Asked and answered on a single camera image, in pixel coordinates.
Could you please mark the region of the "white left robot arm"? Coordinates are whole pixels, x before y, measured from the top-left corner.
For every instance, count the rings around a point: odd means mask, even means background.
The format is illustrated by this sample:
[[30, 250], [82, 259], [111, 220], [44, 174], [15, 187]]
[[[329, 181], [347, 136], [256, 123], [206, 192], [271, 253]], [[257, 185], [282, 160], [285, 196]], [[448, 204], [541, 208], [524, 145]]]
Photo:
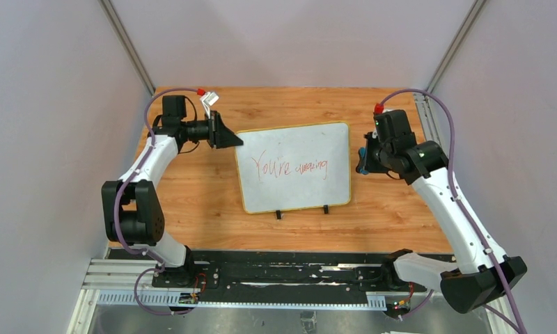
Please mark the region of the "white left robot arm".
[[169, 273], [181, 285], [197, 276], [189, 247], [177, 242], [165, 231], [163, 209], [156, 188], [168, 165], [180, 154], [187, 142], [208, 143], [223, 149], [243, 145], [212, 110], [219, 96], [213, 91], [197, 89], [205, 111], [202, 120], [186, 120], [187, 106], [183, 89], [174, 88], [158, 94], [162, 114], [146, 122], [146, 145], [130, 169], [101, 188], [102, 208], [107, 238], [118, 242], [129, 254], [151, 257], [156, 273]]

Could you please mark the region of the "blue whiteboard eraser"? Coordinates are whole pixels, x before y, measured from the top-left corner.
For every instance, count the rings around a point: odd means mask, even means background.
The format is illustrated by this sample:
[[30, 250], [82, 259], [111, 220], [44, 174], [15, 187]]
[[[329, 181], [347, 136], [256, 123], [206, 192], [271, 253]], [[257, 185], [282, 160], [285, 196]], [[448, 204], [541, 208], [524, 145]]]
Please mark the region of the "blue whiteboard eraser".
[[356, 173], [367, 175], [368, 171], [365, 169], [366, 167], [366, 148], [360, 147], [358, 150], [359, 162], [356, 165]]

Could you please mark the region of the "yellow-framed whiteboard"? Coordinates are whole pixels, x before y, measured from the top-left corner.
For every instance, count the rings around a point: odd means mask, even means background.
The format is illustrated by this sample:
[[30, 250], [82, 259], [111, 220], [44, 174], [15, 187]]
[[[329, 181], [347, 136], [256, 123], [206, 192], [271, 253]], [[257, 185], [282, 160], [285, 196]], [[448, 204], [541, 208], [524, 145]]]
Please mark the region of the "yellow-framed whiteboard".
[[235, 158], [247, 214], [346, 205], [352, 198], [344, 121], [240, 131]]

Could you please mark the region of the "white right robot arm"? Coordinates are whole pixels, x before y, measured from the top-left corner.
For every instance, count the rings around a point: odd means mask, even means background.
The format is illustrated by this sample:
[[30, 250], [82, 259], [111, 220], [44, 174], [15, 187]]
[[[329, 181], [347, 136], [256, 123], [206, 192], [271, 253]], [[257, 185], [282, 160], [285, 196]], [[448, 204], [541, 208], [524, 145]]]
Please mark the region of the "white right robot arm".
[[415, 283], [441, 292], [461, 314], [507, 295], [528, 268], [520, 256], [508, 256], [462, 199], [441, 146], [417, 143], [403, 110], [375, 113], [373, 120], [375, 130], [365, 135], [356, 171], [398, 174], [427, 204], [455, 256], [444, 262], [398, 250], [385, 257], [379, 280], [391, 289]]

